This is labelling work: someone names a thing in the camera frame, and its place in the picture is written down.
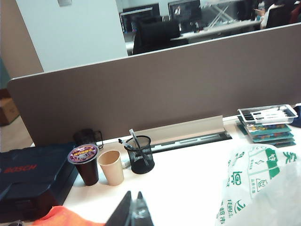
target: beige paper cup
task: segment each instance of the beige paper cup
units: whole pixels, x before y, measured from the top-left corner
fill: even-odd
[[[102,168],[109,185],[117,186],[122,183],[124,177],[119,151],[112,150],[102,153],[97,162]]]

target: black pen holder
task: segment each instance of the black pen holder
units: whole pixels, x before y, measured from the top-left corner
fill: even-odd
[[[151,139],[147,136],[137,136],[139,145],[132,138],[126,143],[130,147],[125,147],[130,157],[132,171],[137,174],[143,174],[151,171],[155,162],[151,152]]]

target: blue tool case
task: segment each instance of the blue tool case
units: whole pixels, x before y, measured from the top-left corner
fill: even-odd
[[[34,221],[65,201],[78,174],[67,161],[74,143],[0,153],[0,223]]]

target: white desk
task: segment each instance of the white desk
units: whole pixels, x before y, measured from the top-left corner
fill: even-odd
[[[214,34],[220,34],[223,32],[230,32],[234,30],[239,30],[247,27],[254,27],[259,25],[261,22],[257,20],[244,20],[244,21],[237,21],[231,24],[224,24],[220,26],[215,26],[212,28],[208,28],[207,30],[202,30],[200,32],[194,33],[184,33],[179,38],[175,38],[172,40],[179,40],[179,39],[188,39],[189,43],[196,42],[194,39],[200,39],[204,37],[209,37]]]
[[[152,171],[137,175],[130,168],[124,169],[125,180],[116,187],[105,184],[98,167],[100,181],[84,186],[78,176],[64,206],[85,219],[106,222],[126,191],[132,191],[133,198],[142,191],[156,226],[214,225],[229,154],[236,147],[251,143],[236,126],[235,117],[224,120],[233,139],[156,153]],[[301,129],[291,129],[297,145],[281,150],[301,154]],[[127,157],[121,145],[119,150]]]

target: plastic bag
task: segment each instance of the plastic bag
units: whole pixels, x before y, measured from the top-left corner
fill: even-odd
[[[247,145],[228,162],[216,226],[301,225],[301,163],[272,145]]]

